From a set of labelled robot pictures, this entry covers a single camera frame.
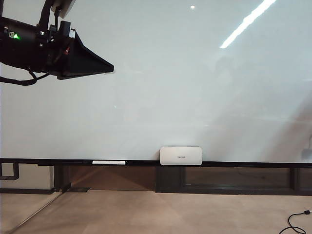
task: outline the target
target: black frame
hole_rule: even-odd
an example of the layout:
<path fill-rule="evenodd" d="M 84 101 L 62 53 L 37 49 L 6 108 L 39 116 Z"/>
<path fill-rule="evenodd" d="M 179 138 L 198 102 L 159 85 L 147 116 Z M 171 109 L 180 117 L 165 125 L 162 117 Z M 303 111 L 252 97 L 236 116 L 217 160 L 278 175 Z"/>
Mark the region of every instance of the black frame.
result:
<path fill-rule="evenodd" d="M 225 194 L 225 195 L 312 195 L 311 189 L 300 187 L 300 168 L 290 170 L 288 188 L 258 188 L 258 187 L 209 187 L 205 185 L 190 186 L 186 184 L 185 167 L 157 168 L 156 192 L 158 193 L 187 193 L 187 194 Z"/>
<path fill-rule="evenodd" d="M 174 167 L 175 166 L 175 165 L 161 165 L 159 160 L 123 160 L 123 161 L 126 161 L 126 165 L 93 165 L 92 164 L 93 161 L 99 161 L 99 159 L 84 160 L 84 159 L 0 158 L 0 163 L 38 164 L 39 166 L 121 166 L 121 167 L 124 167 L 124 166 Z M 183 167 L 312 168 L 312 163 L 204 161 L 199 166 L 185 165 Z"/>

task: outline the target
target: wall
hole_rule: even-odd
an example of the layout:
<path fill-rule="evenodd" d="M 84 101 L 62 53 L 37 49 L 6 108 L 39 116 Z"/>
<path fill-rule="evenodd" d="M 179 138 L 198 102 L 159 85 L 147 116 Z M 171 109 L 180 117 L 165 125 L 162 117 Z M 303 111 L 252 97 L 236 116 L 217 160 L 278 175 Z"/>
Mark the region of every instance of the wall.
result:
<path fill-rule="evenodd" d="M 2 175 L 13 175 L 11 164 L 2 165 Z M 0 183 L 1 188 L 8 189 L 51 189 L 53 186 L 53 167 L 36 164 L 20 164 L 19 179 Z"/>

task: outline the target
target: whiteboard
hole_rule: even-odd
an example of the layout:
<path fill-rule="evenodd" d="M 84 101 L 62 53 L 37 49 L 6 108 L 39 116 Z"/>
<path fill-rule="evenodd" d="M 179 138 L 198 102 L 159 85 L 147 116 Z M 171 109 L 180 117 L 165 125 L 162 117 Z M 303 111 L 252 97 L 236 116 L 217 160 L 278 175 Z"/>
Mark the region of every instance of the whiteboard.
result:
<path fill-rule="evenodd" d="M 43 2 L 7 0 L 3 16 L 35 25 Z M 262 2 L 77 0 L 65 20 L 115 72 L 2 84 L 1 157 L 159 160 L 162 146 L 200 146 L 203 161 L 311 163 L 312 1 L 277 0 L 220 48 Z"/>

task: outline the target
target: green light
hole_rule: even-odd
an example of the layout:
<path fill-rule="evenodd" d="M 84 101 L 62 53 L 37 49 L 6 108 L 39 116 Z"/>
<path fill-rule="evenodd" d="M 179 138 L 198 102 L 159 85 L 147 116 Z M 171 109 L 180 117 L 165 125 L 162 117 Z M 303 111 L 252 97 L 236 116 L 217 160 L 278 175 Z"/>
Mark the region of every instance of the green light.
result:
<path fill-rule="evenodd" d="M 17 33 L 14 34 L 13 38 L 20 40 L 20 37 L 17 35 Z"/>

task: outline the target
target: beige floor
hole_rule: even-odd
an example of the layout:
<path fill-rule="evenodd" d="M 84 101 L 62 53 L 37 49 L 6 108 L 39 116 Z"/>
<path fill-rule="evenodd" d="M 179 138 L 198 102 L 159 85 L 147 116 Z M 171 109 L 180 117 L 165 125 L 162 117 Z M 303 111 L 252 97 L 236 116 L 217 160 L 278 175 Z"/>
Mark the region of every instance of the beige floor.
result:
<path fill-rule="evenodd" d="M 90 191 L 60 196 L 15 233 L 276 234 L 306 209 L 312 197 Z M 312 215 L 293 223 L 312 231 Z"/>
<path fill-rule="evenodd" d="M 8 233 L 56 196 L 58 193 L 51 195 L 1 194 L 0 233 Z"/>

